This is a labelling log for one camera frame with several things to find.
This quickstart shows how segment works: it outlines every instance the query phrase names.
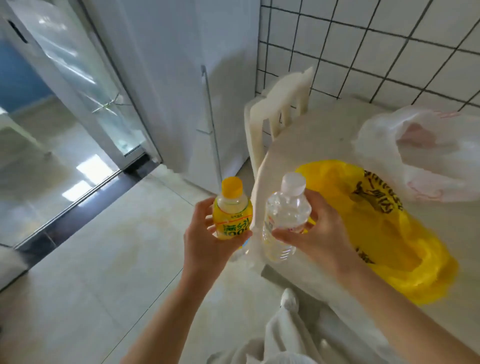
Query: white tiled wall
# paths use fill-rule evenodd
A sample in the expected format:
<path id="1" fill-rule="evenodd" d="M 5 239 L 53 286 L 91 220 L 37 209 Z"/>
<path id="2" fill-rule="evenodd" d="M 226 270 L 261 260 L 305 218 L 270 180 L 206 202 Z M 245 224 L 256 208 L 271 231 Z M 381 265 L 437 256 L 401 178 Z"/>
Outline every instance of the white tiled wall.
<path id="1" fill-rule="evenodd" d="M 480 115 L 479 0 L 261 4 L 257 92 L 313 66 L 311 108 L 353 95 Z"/>

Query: white shoe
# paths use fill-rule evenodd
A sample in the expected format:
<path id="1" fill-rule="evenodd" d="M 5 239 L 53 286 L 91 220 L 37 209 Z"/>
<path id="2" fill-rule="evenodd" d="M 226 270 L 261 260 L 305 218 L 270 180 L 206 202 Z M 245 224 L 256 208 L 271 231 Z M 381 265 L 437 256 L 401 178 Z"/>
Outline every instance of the white shoe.
<path id="1" fill-rule="evenodd" d="M 291 288 L 286 288 L 283 291 L 282 298 L 280 299 L 280 307 L 284 307 L 289 311 L 299 311 L 299 299 Z"/>

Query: yellow bottle cap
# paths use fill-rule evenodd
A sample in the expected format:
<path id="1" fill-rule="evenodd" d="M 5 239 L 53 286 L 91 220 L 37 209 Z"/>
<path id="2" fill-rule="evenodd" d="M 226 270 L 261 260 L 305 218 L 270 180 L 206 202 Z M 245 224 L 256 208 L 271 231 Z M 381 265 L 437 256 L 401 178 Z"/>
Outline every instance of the yellow bottle cap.
<path id="1" fill-rule="evenodd" d="M 243 193 L 243 184 L 238 177 L 228 177 L 222 181 L 222 195 L 225 198 L 239 198 Z"/>

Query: glass door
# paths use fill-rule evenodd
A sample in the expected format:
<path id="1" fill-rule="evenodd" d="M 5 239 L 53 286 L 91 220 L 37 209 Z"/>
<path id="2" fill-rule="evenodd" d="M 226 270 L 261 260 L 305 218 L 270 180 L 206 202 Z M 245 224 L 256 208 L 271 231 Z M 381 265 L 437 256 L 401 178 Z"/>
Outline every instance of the glass door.
<path id="1" fill-rule="evenodd" d="M 0 11 L 11 42 L 120 169 L 146 150 L 161 161 L 77 2 L 0 0 Z"/>

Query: white bottle cap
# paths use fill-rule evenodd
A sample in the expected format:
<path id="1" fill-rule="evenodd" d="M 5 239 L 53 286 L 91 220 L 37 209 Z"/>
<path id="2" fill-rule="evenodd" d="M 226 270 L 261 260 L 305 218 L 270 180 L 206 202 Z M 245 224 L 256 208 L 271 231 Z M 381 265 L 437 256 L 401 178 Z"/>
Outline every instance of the white bottle cap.
<path id="1" fill-rule="evenodd" d="M 283 176 L 280 192 L 287 196 L 300 196 L 305 187 L 307 180 L 300 173 L 290 172 Z"/>

